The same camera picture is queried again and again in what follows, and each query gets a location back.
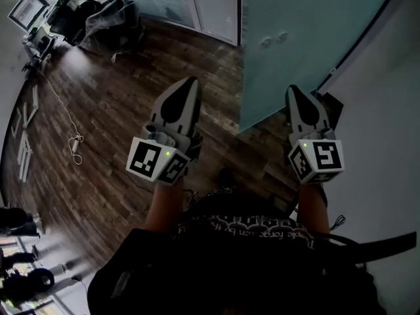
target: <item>white cable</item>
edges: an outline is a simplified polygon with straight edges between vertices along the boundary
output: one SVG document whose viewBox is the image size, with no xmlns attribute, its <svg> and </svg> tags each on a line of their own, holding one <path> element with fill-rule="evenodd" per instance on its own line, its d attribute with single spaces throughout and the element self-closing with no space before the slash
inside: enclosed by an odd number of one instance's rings
<svg viewBox="0 0 420 315">
<path fill-rule="evenodd" d="M 74 163 L 75 163 L 76 165 L 81 165 L 81 163 L 83 162 L 83 158 L 82 158 L 79 154 L 76 154 L 75 152 L 73 152 L 72 147 L 70 146 L 70 141 L 71 141 L 71 140 L 78 140 L 78 141 L 80 141 L 80 142 L 83 142 L 83 140 L 84 140 L 83 135 L 81 135 L 81 134 L 79 133 L 79 131 L 77 130 L 77 126 L 76 126 L 76 124 L 74 123 L 74 121 L 72 120 L 72 117 L 71 117 L 71 115 L 70 115 L 69 111 L 67 110 L 66 105 L 64 105 L 64 103 L 63 103 L 63 101 L 61 100 L 60 96 L 59 96 L 59 95 L 55 92 L 55 90 L 54 90 L 53 86 L 51 85 L 50 81 L 48 80 L 47 76 L 45 76 L 45 75 L 41 72 L 41 70 L 39 70 L 39 69 L 37 69 L 37 70 L 38 70 L 38 72 L 39 72 L 42 76 L 44 76 L 45 80 L 47 81 L 48 85 L 50 86 L 50 89 L 53 91 L 53 93 L 54 93 L 55 97 L 57 97 L 58 101 L 61 103 L 61 105 L 63 106 L 63 108 L 64 108 L 64 109 L 65 109 L 65 111 L 67 112 L 67 115 L 68 115 L 68 117 L 69 117 L 69 119 L 70 119 L 70 122 L 71 122 L 71 123 L 72 123 L 72 125 L 74 126 L 74 129 L 75 129 L 75 131 L 76 131 L 77 135 L 76 135 L 75 137 L 72 137 L 72 138 L 68 139 L 68 148 L 70 149 L 70 153 L 71 153 L 71 155 L 73 156 L 73 161 L 74 161 Z"/>
</svg>

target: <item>floorboard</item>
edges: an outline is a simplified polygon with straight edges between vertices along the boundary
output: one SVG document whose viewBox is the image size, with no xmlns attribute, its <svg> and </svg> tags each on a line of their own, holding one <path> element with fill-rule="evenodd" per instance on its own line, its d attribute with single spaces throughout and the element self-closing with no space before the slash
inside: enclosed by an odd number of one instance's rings
<svg viewBox="0 0 420 315">
<path fill-rule="evenodd" d="M 146 21 L 138 52 L 113 63 L 61 44 L 44 73 L 68 107 L 85 140 L 76 165 L 68 139 L 75 136 L 68 115 L 40 76 L 18 100 L 32 104 L 39 85 L 40 109 L 28 127 L 33 156 L 28 180 L 18 180 L 17 152 L 22 134 L 10 133 L 3 149 L 4 200 L 39 212 L 49 232 L 61 232 L 94 266 L 104 264 L 132 228 L 141 227 L 153 185 L 129 175 L 125 163 L 134 136 L 150 115 L 154 100 L 172 83 L 194 75 L 203 87 L 198 130 L 204 137 L 199 163 L 186 188 L 201 196 L 217 187 L 217 174 L 229 167 L 242 190 L 291 200 L 297 179 L 285 165 L 290 133 L 276 114 L 237 135 L 243 81 L 242 49 L 167 24 Z"/>
</svg>

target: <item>backpack strap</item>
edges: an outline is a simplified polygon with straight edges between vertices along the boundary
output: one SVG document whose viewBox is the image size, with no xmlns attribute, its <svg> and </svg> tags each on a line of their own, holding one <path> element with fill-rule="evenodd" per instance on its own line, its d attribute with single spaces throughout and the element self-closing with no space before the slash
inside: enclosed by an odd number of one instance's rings
<svg viewBox="0 0 420 315">
<path fill-rule="evenodd" d="M 326 255 L 327 261 L 341 259 L 352 264 L 368 263 L 369 261 L 391 257 L 408 251 L 409 249 L 413 249 L 417 244 L 416 232 L 363 244 L 359 244 L 354 240 L 335 234 L 323 234 L 321 232 L 310 233 L 345 244 L 344 246 L 326 246 L 326 244 L 323 244 L 320 247 L 320 250 Z M 319 242 L 327 243 L 325 240 L 319 240 Z"/>
</svg>

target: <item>person's arm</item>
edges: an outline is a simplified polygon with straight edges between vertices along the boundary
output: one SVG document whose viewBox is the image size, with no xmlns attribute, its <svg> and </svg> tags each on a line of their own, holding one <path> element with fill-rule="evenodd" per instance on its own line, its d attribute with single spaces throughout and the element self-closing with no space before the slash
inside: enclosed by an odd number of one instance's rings
<svg viewBox="0 0 420 315">
<path fill-rule="evenodd" d="M 183 201 L 184 177 L 179 177 L 172 186 L 157 184 L 143 229 L 153 232 L 173 232 L 182 215 Z"/>
<path fill-rule="evenodd" d="M 309 231 L 329 234 L 327 206 L 315 185 L 301 185 L 297 222 Z"/>
</svg>

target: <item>teal glass panel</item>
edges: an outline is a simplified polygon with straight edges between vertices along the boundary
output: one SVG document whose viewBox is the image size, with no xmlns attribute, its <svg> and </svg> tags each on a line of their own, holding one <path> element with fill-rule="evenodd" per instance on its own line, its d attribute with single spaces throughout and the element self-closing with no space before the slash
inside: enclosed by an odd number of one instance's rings
<svg viewBox="0 0 420 315">
<path fill-rule="evenodd" d="M 249 0 L 240 131 L 283 108 L 290 84 L 316 89 L 384 2 Z M 263 49 L 267 37 L 272 42 Z"/>
</svg>

